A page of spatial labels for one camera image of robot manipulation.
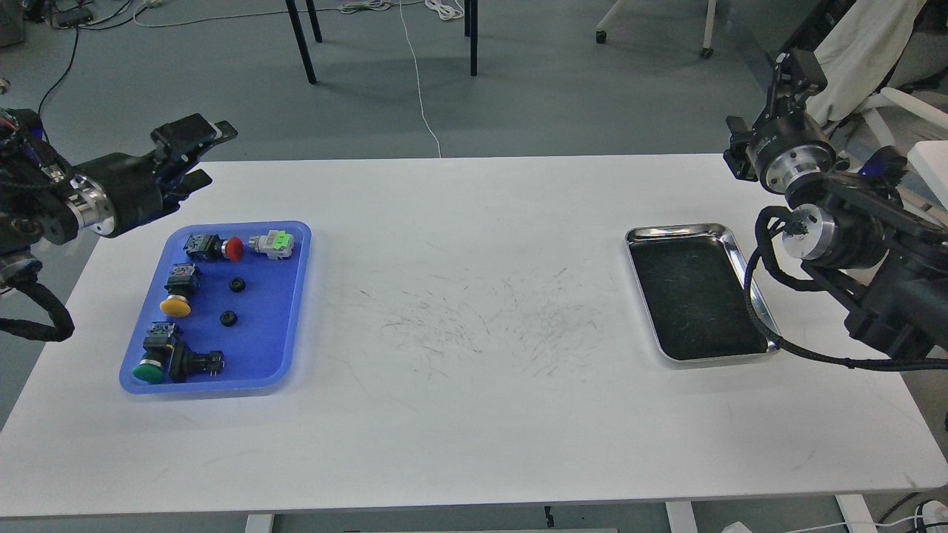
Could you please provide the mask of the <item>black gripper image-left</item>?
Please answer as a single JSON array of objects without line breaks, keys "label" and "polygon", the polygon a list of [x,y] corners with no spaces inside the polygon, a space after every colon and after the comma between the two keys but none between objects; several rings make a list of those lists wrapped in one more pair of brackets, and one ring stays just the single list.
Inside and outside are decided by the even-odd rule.
[{"label": "black gripper image-left", "polygon": [[230,122],[211,124],[196,113],[155,128],[155,149],[149,154],[109,154],[73,166],[67,206],[78,229],[91,227],[115,238],[175,212],[173,202],[213,182],[203,170],[175,180],[175,167],[193,167],[211,148],[237,135]]}]

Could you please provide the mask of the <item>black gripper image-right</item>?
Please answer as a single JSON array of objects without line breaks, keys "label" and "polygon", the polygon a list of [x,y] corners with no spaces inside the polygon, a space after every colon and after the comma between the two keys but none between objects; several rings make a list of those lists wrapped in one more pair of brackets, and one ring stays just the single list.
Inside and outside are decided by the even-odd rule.
[{"label": "black gripper image-right", "polygon": [[836,152],[802,110],[807,98],[826,88],[827,76],[815,52],[780,52],[767,91],[767,119],[751,128],[741,117],[725,118],[730,138],[724,160],[734,178],[756,181],[773,195],[785,195],[804,175],[829,172]]}]

